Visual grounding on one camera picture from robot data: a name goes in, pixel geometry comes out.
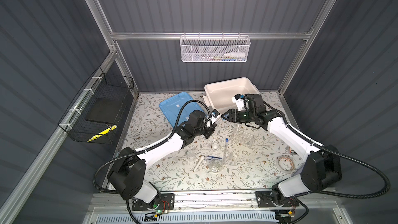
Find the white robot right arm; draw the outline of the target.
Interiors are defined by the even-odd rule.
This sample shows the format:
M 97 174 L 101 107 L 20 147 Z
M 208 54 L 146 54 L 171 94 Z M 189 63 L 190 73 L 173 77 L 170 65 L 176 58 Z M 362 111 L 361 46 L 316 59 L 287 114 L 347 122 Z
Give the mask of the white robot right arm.
M 272 187 L 271 199 L 274 205 L 282 206 L 289 198 L 303 193 L 320 192 L 342 179 L 341 163 L 337 149 L 324 146 L 288 123 L 286 116 L 265 103 L 260 94 L 236 94 L 231 98 L 236 105 L 221 117 L 222 119 L 263 128 L 280 138 L 304 161 L 304 165 L 288 179 Z

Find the white bottle in basket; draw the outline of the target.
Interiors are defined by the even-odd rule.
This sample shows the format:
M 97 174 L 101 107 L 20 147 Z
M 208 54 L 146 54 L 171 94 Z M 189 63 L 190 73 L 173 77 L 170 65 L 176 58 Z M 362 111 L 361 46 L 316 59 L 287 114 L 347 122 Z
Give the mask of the white bottle in basket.
M 223 54 L 224 57 L 228 57 L 230 59 L 245 59 L 246 54 L 244 52 L 230 52 Z

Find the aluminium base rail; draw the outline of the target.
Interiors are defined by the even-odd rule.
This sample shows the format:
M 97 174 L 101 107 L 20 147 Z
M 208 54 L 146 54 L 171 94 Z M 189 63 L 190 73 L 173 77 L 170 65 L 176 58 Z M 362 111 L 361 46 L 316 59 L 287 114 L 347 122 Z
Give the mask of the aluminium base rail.
M 163 195 L 173 194 L 169 204 L 174 211 L 188 210 L 233 210 L 258 208 L 263 205 L 274 209 L 271 202 L 270 189 L 238 189 L 238 190 L 194 190 L 164 191 Z M 88 208 L 89 213 L 126 213 L 125 201 L 118 195 L 94 194 Z

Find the clear glass flask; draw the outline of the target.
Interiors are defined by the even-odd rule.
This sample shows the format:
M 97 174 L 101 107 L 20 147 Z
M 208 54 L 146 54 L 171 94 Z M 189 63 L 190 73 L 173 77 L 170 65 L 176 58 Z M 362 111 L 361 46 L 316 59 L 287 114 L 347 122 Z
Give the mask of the clear glass flask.
M 213 158 L 209 161 L 209 170 L 212 173 L 218 173 L 222 169 L 222 161 L 220 159 Z

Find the white plastic storage box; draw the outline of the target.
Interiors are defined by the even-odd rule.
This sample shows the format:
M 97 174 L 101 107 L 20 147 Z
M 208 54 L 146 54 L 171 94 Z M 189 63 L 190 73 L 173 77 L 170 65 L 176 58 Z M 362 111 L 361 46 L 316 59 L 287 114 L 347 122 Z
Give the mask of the white plastic storage box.
M 236 94 L 259 94 L 257 87 L 247 78 L 241 77 L 222 82 L 207 84 L 204 87 L 204 102 L 208 107 L 224 114 L 230 109 L 237 109 L 232 97 Z

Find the blue plastic box lid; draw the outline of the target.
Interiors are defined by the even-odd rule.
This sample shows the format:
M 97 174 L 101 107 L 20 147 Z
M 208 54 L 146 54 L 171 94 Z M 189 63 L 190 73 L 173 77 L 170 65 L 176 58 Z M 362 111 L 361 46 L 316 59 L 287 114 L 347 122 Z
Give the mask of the blue plastic box lid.
M 175 126 L 175 122 L 177 119 L 177 116 L 180 112 L 180 109 L 182 106 L 189 100 L 193 100 L 190 94 L 187 92 L 182 92 L 177 95 L 174 95 L 167 100 L 164 100 L 159 104 L 159 108 L 166 117 L 166 119 L 169 121 L 169 123 L 172 125 L 172 127 Z M 188 121 L 189 115 L 194 111 L 194 110 L 199 110 L 202 111 L 206 114 L 207 113 L 200 107 L 199 103 L 193 102 L 189 103 L 184 109 L 183 112 L 180 116 L 178 125 L 180 125 L 184 121 Z

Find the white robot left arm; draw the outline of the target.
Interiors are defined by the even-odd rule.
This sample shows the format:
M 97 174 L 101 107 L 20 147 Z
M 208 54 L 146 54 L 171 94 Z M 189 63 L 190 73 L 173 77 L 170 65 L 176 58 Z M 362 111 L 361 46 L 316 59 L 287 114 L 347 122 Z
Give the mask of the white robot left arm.
M 137 149 L 138 155 L 115 161 L 107 174 L 107 179 L 123 200 L 138 199 L 156 208 L 161 201 L 161 193 L 152 183 L 145 180 L 147 171 L 170 153 L 190 145 L 197 136 L 209 139 L 217 126 L 217 111 L 205 113 L 194 110 L 189 119 L 174 127 L 162 140 Z

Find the blue tweezers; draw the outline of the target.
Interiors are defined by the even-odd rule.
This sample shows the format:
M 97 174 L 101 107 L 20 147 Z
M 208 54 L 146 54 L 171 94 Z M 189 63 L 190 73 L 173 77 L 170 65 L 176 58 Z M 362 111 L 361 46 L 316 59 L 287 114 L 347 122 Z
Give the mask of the blue tweezers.
M 215 156 L 203 156 L 204 160 L 211 160 L 211 159 L 222 159 L 221 157 L 215 157 Z

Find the round tape roll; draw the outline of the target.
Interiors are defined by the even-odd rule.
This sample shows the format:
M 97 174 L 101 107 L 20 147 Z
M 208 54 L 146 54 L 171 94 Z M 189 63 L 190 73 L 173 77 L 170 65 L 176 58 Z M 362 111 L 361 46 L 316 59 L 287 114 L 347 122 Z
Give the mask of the round tape roll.
M 281 156 L 277 158 L 276 165 L 282 172 L 285 173 L 291 173 L 295 170 L 295 164 L 290 157 Z

